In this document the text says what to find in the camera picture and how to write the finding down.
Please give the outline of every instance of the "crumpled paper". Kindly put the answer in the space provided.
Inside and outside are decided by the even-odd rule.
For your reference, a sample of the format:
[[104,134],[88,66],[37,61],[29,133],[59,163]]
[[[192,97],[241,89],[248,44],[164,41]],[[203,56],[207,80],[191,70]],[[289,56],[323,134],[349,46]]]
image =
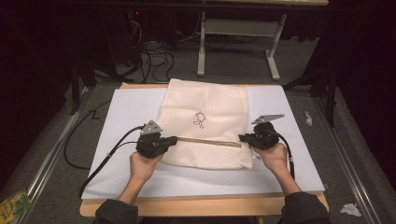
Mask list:
[[340,213],[348,213],[355,217],[361,217],[361,212],[359,212],[356,204],[353,203],[344,204],[344,207],[341,209]]
[[308,124],[309,126],[312,126],[312,118],[311,115],[309,115],[308,111],[305,111],[305,116],[306,116],[305,123]]

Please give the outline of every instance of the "cable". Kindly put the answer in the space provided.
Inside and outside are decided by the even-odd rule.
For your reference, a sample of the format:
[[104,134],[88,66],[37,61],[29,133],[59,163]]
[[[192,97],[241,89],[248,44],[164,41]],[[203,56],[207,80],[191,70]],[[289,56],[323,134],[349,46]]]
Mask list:
[[268,130],[264,130],[264,131],[265,131],[265,132],[268,132],[268,133],[275,134],[275,135],[278,136],[280,139],[282,139],[282,141],[285,143],[286,148],[288,149],[288,154],[289,154],[290,174],[291,174],[291,177],[293,177],[293,179],[295,179],[295,174],[294,174],[294,161],[293,161],[293,157],[292,157],[292,155],[291,155],[291,150],[290,150],[288,141],[286,141],[285,137],[283,137],[282,134],[280,134],[280,133],[274,133],[274,132],[271,132],[271,131],[268,131]]
[[179,42],[179,44],[181,44],[181,45],[183,45],[183,46],[187,46],[187,47],[194,47],[194,46],[197,46],[197,45],[199,45],[200,43],[201,43],[201,41],[200,40],[194,40],[196,37],[198,37],[199,35],[196,35],[196,36],[194,36],[194,37],[192,37],[192,38],[190,38],[190,39],[186,39],[186,40],[183,40],[183,42]]
[[145,70],[143,69],[143,66],[140,67],[140,70],[142,71],[143,79],[145,79]]
[[81,125],[81,123],[90,115],[90,114],[95,114],[96,110],[100,107],[102,107],[103,105],[106,105],[107,103],[109,103],[111,100],[105,101],[103,103],[101,103],[99,106],[97,106],[96,108],[89,110],[89,113],[87,115],[85,115],[78,124],[76,124],[72,131],[70,132],[70,134],[67,136],[65,142],[64,142],[64,159],[66,160],[67,164],[69,164],[70,166],[77,168],[77,169],[81,169],[81,170],[90,170],[90,167],[83,167],[83,166],[79,166],[79,165],[75,165],[73,162],[71,162],[68,158],[67,158],[67,146],[69,144],[70,138],[72,137],[73,133],[76,131],[76,129],[79,127],[79,125]]
[[208,49],[222,49],[222,48],[224,48],[225,46],[227,46],[229,42],[230,42],[230,38],[229,38],[228,36],[225,36],[225,43],[224,43],[223,45],[221,45],[221,46],[219,46],[219,47],[210,47],[210,46],[208,46],[207,44],[205,44],[205,47],[207,47]]
[[137,142],[125,142],[125,143],[122,143],[121,145],[119,145],[116,149],[119,149],[120,147],[123,147],[123,146],[125,146],[127,144],[131,144],[131,143],[137,143]]
[[[169,77],[169,72],[170,70],[174,67],[175,65],[175,58],[173,56],[172,53],[167,52],[167,51],[158,51],[158,49],[163,47],[163,41],[161,41],[161,45],[156,48],[156,49],[149,49],[149,44],[152,44],[155,42],[148,42],[146,44],[146,51],[143,51],[144,54],[147,54],[148,57],[146,59],[146,64],[148,65],[148,72],[146,74],[144,74],[144,71],[142,70],[143,73],[143,81],[142,83],[147,83],[147,79],[149,78],[149,72],[152,71],[152,75],[154,77],[155,80],[159,81],[159,82],[169,82],[169,80],[171,79]],[[153,64],[153,59],[163,59],[161,62]],[[157,78],[155,71],[157,71],[157,69],[162,66],[162,65],[166,65],[168,63],[171,63],[170,67],[168,67],[168,69],[165,72],[165,76],[167,78],[166,81],[164,80],[160,80],[159,78]]]
[[78,197],[81,198],[82,193],[84,192],[84,189],[87,187],[87,185],[91,182],[91,180],[93,180],[93,178],[102,170],[102,168],[106,165],[106,163],[108,162],[108,160],[110,160],[110,158],[113,156],[113,154],[116,152],[116,150],[125,145],[122,144],[121,142],[132,132],[136,131],[136,130],[142,130],[143,126],[137,126],[135,128],[132,128],[132,130],[128,131],[128,133],[126,133],[121,139],[120,141],[113,147],[113,149],[111,149],[111,151],[109,153],[107,153],[107,156],[105,157],[105,159],[100,163],[100,165],[96,168],[96,170],[85,180],[85,182],[82,184],[82,186],[79,188],[78,190]]
[[[115,78],[118,81],[122,81],[122,82],[134,82],[134,80],[132,78],[127,78],[126,76],[129,76],[131,74],[133,74],[134,72],[136,72],[142,65],[143,65],[143,61],[141,58],[141,52],[143,50],[144,47],[144,42],[142,41],[142,36],[144,37],[144,35],[142,34],[142,29],[139,23],[137,23],[136,21],[131,21],[130,20],[130,25],[132,26],[132,24],[134,25],[134,33],[132,35],[135,34],[136,31],[136,27],[139,28],[139,40],[137,41],[137,43],[134,43],[134,37],[129,35],[130,39],[131,39],[131,43],[132,43],[132,50],[134,50],[132,59],[131,59],[131,64],[134,64],[134,67],[128,71],[126,71],[123,74],[118,74],[117,72],[111,71],[104,68],[103,66],[101,66],[100,64],[97,64],[87,58],[82,57],[82,60],[84,62],[86,62],[90,67],[98,69],[102,72],[104,72],[106,75]],[[97,77],[101,77],[101,78],[106,78],[103,77],[99,74],[95,74]]]
[[201,21],[201,13],[202,12],[198,13],[198,20],[197,20],[197,23],[195,25],[195,29],[194,29],[194,31],[192,31],[191,35],[189,37],[185,38],[185,39],[178,40],[178,42],[183,42],[183,41],[186,41],[186,40],[194,39],[195,37],[199,36],[199,35],[195,35],[195,33],[197,32],[199,23]]

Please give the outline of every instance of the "white paper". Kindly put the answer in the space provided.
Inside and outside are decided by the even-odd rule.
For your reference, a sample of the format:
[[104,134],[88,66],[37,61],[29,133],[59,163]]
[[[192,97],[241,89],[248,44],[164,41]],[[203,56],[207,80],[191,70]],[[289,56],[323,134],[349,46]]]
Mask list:
[[361,217],[361,212],[358,210],[356,204],[354,203],[344,204],[344,207],[341,209],[340,213],[347,213],[355,217]]
[[[156,120],[165,95],[165,88],[115,90],[106,123],[99,139],[90,173],[106,154],[132,128],[149,120]],[[284,114],[273,120],[278,133],[290,144],[294,158],[296,181],[304,191],[324,191],[318,171],[312,162],[282,87],[248,87],[249,118],[260,115]],[[246,133],[253,126],[247,125]],[[139,132],[132,133],[124,142],[136,141]],[[129,156],[135,144],[118,149],[102,171],[85,189],[82,199],[118,198],[129,179]],[[240,195],[282,192],[276,179],[260,160],[254,160],[251,170],[212,171],[178,167],[159,162],[152,178],[140,191],[139,197],[177,197],[207,195]]]

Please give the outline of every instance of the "hand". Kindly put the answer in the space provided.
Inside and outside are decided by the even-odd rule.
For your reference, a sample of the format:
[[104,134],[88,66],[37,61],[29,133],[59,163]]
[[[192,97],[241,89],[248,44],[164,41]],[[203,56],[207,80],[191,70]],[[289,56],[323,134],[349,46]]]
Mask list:
[[262,157],[264,165],[271,171],[276,172],[288,168],[288,151],[284,144],[276,143],[273,147],[265,150],[253,148]]
[[131,177],[130,182],[141,183],[144,185],[154,173],[155,166],[163,158],[163,154],[153,158],[148,159],[142,156],[139,152],[134,152],[129,157]]
[[285,145],[276,143],[269,149],[261,150],[254,147],[253,150],[262,157],[264,165],[274,174],[285,196],[301,191],[289,173],[288,151]]
[[129,157],[131,176],[128,184],[119,197],[119,201],[129,205],[134,205],[136,203],[137,195],[146,182],[151,178],[154,173],[155,165],[162,158],[163,154],[154,159],[148,159],[137,151],[132,153]]

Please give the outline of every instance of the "black curtain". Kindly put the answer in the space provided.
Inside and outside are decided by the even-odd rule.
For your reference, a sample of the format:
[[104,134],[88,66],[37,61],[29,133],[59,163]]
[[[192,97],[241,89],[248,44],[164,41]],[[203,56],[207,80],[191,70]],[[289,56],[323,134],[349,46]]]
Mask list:
[[36,3],[0,3],[0,189],[65,102],[71,63],[51,12]]
[[356,7],[334,15],[305,69],[328,68],[337,76],[348,108],[380,167],[396,189],[396,33],[394,1],[340,2]]

